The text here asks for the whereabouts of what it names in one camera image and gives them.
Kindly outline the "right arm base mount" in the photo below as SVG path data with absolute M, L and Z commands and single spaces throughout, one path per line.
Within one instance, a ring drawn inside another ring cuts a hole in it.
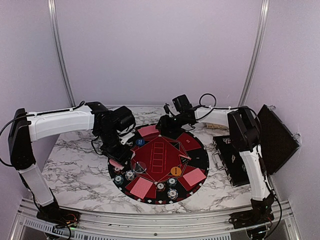
M 272 212 L 259 214 L 254 213 L 254 211 L 251 209 L 230 214 L 228 222 L 233 225 L 234 229 L 241 229 L 272 222 L 274 219 L 275 217 Z

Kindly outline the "dealt red card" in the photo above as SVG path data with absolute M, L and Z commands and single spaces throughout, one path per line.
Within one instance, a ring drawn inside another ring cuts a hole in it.
M 183 179 L 189 186 L 193 186 L 201 182 L 206 178 L 206 175 L 199 169 L 193 169 L 192 171 L 183 175 Z
M 156 129 L 155 125 L 143 126 L 143 127 L 139 128 L 137 131 L 143 138 L 148 135 L 159 133 L 159 130 Z
M 152 185 L 152 181 L 140 177 L 130 190 L 130 193 L 140 199 L 144 199 Z

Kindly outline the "green chips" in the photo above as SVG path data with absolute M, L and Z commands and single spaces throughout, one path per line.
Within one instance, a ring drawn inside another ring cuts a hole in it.
M 173 178 L 173 177 L 170 177 L 168 180 L 167 180 L 167 184 L 169 187 L 175 187 L 177 185 L 177 179 L 176 178 Z
M 124 178 L 122 175 L 116 175 L 113 179 L 114 183 L 119 186 L 119 185 L 122 185 L 123 182 L 124 182 Z

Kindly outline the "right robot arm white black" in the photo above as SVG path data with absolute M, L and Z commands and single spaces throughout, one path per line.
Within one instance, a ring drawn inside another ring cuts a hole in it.
M 216 107 L 199 103 L 193 106 L 183 94 L 172 100 L 177 114 L 173 114 L 165 105 L 165 115 L 161 116 L 156 128 L 160 131 L 180 129 L 184 125 L 196 123 L 221 125 L 229 130 L 233 147 L 239 152 L 246 167 L 251 186 L 251 206 L 247 219 L 258 224 L 272 212 L 275 200 L 270 190 L 267 171 L 261 150 L 262 127 L 254 110 L 248 106 Z

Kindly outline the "triangular all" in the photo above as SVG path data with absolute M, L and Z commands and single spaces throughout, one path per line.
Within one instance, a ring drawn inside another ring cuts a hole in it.
M 186 156 L 186 155 L 182 155 L 182 154 L 179 154 L 178 158 L 179 158 L 180 165 L 187 164 L 188 162 L 190 162 L 192 160 L 191 157 Z

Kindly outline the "red playing card deck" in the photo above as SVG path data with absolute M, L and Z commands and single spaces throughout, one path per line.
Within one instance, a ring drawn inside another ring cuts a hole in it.
M 109 160 L 109 164 L 112 165 L 113 167 L 115 168 L 118 168 L 120 170 L 122 170 L 124 168 L 123 165 L 121 165 L 120 163 L 118 163 L 117 161 L 113 160 L 113 159 L 110 159 Z

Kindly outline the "orange big blind button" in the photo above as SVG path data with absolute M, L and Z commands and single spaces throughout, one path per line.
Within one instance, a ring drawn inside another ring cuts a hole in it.
M 172 167 L 170 169 L 170 174 L 175 177 L 179 177 L 182 174 L 182 169 L 178 166 Z

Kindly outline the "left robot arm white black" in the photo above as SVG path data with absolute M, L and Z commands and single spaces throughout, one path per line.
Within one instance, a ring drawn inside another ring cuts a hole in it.
M 123 165 L 133 158 L 134 152 L 126 137 L 132 134 L 136 120 L 132 111 L 121 106 L 110 110 L 98 101 L 49 110 L 26 111 L 20 108 L 6 125 L 8 133 L 9 167 L 14 168 L 25 187 L 38 203 L 38 216 L 58 223 L 68 212 L 61 209 L 37 163 L 34 147 L 42 140 L 53 140 L 60 135 L 91 131 L 101 141 L 97 153 Z

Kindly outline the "blue small blind button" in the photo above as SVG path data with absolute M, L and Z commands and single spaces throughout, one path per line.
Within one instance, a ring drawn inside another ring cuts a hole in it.
M 145 140 L 143 138 L 139 138 L 135 141 L 135 144 L 139 147 L 142 147 L 145 144 Z

